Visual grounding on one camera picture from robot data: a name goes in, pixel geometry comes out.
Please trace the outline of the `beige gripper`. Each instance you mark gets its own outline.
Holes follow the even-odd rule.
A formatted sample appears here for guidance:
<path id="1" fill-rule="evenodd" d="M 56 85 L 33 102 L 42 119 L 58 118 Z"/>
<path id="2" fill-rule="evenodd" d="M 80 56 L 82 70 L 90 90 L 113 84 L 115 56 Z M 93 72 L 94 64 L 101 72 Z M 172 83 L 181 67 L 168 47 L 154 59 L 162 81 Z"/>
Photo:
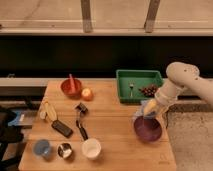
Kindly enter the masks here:
<path id="1" fill-rule="evenodd" d="M 145 101 L 144 104 L 146 104 L 148 101 L 154 102 L 156 104 L 155 117 L 159 114 L 165 113 L 168 110 L 169 106 L 171 105 L 171 103 L 168 100 L 165 100 L 163 98 L 155 97 L 155 98 Z"/>

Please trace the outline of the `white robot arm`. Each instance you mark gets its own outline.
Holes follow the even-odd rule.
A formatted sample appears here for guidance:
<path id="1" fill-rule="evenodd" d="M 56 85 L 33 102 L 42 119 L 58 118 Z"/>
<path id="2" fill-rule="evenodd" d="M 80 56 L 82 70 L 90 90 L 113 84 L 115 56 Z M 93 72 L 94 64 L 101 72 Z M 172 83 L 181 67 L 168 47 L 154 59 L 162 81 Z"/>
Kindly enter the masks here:
<path id="1" fill-rule="evenodd" d="M 185 89 L 190 89 L 213 107 L 213 81 L 204 79 L 199 74 L 195 65 L 183 62 L 169 64 L 166 68 L 167 80 L 157 90 L 154 98 L 146 103 L 143 116 L 154 118 L 166 112 Z"/>

